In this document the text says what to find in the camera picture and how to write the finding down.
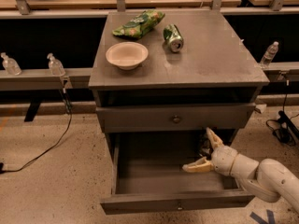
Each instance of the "bowl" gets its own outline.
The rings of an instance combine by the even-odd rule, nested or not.
[[[148,49],[136,42],[121,42],[106,52],[107,60],[122,70],[132,70],[138,67],[148,55]]]

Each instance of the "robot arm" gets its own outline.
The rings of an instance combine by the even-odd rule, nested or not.
[[[268,202],[276,202],[280,196],[287,200],[299,213],[299,179],[280,162],[266,159],[261,163],[250,159],[231,147],[209,128],[207,137],[212,145],[211,161],[206,157],[183,166],[189,173],[215,170],[221,175],[230,175],[243,189]]]

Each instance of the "green can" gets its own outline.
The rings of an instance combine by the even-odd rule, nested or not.
[[[183,36],[175,24],[169,24],[163,31],[164,40],[172,52],[179,52],[184,46]]]

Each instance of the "water bottle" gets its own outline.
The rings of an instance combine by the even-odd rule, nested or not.
[[[61,61],[56,59],[52,53],[49,53],[47,58],[49,61],[49,69],[54,76],[61,77],[65,74],[65,70]]]
[[[275,41],[272,45],[267,48],[267,51],[264,53],[260,65],[261,68],[266,68],[272,62],[273,58],[278,52],[278,42]]]
[[[1,53],[1,57],[3,58],[2,65],[9,75],[16,76],[21,73],[21,69],[14,59],[9,58],[4,52]]]

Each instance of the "speckled floor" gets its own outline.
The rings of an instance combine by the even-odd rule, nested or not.
[[[42,104],[34,121],[24,122],[26,109],[0,106],[5,169],[18,169],[55,145],[70,118],[63,104]],[[232,147],[258,161],[276,159],[299,176],[299,144],[281,145],[265,126],[280,109],[281,103],[254,112]],[[18,173],[0,175],[1,224],[299,223],[299,214],[282,198],[277,203],[254,198],[246,208],[106,216],[99,201],[109,196],[112,162],[93,111],[93,104],[74,104],[59,146]],[[299,105],[286,106],[286,113],[298,114]],[[293,122],[299,126],[299,118]]]

